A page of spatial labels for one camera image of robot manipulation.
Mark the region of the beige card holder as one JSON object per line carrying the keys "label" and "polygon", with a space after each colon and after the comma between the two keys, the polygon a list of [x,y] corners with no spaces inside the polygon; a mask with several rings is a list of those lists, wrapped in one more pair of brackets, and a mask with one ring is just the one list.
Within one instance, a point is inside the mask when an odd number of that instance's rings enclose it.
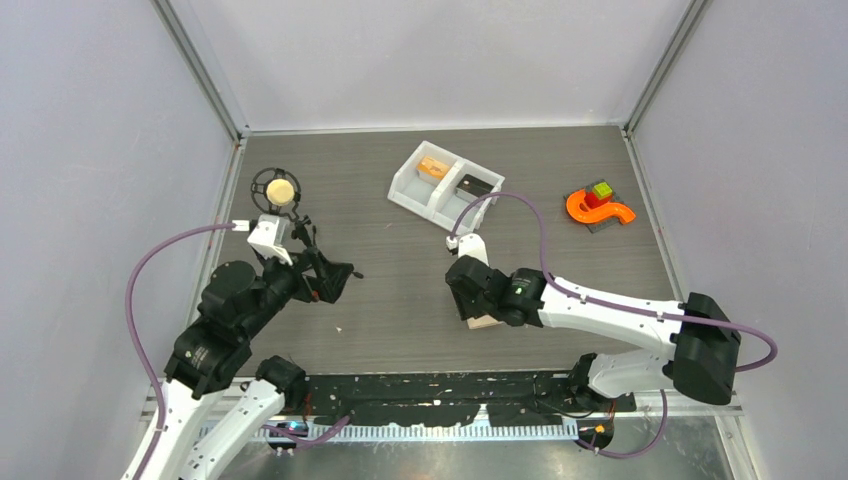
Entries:
{"label": "beige card holder", "polygon": [[467,324],[469,329],[474,330],[474,329],[482,329],[482,328],[489,328],[489,327],[497,326],[497,325],[500,324],[500,321],[498,321],[497,319],[493,318],[490,315],[483,315],[483,316],[480,316],[480,317],[477,317],[477,318],[467,319],[466,324]]}

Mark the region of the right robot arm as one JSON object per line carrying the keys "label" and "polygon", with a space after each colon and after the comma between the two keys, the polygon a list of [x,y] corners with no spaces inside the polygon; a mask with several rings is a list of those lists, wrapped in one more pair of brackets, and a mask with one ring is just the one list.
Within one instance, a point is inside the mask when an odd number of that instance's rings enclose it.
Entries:
{"label": "right robot arm", "polygon": [[729,404],[741,335],[709,296],[649,301],[548,283],[539,270],[510,275],[471,256],[458,258],[445,281],[462,319],[489,317],[510,326],[580,330],[633,345],[631,352],[584,354],[572,370],[571,397],[584,410],[633,392],[674,389],[710,405]]}

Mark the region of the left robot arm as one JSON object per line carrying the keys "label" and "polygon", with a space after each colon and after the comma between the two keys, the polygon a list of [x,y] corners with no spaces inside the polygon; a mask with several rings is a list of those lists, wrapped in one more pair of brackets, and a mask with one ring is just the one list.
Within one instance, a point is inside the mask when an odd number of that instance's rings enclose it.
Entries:
{"label": "left robot arm", "polygon": [[291,301],[336,302],[356,273],[352,264],[323,255],[308,218],[262,214],[221,227],[247,233],[262,270],[255,271],[246,261],[230,261],[212,272],[201,293],[199,316],[176,338],[163,379],[154,373],[141,345],[133,315],[134,288],[154,255],[180,240],[212,232],[214,226],[195,228],[157,245],[142,257],[128,281],[126,322],[152,382],[156,410],[124,473],[127,479],[217,479],[273,416],[298,412],[308,395],[306,374],[273,356],[260,363],[236,405],[205,436],[199,434],[251,357],[251,342],[261,330]]}

